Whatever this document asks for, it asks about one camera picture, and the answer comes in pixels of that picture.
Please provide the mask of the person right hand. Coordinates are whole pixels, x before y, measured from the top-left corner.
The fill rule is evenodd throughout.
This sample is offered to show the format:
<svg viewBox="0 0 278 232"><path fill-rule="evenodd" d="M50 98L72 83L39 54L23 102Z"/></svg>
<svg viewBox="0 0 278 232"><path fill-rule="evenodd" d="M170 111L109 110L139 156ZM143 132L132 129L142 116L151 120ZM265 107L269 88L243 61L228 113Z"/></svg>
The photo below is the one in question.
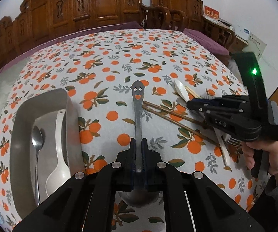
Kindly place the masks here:
<svg viewBox="0 0 278 232"><path fill-rule="evenodd" d="M266 151L269 153L269 174L278 176L278 141L256 140L254 142L242 143L243 155L247 168L251 170L255 166L255 151Z"/></svg>

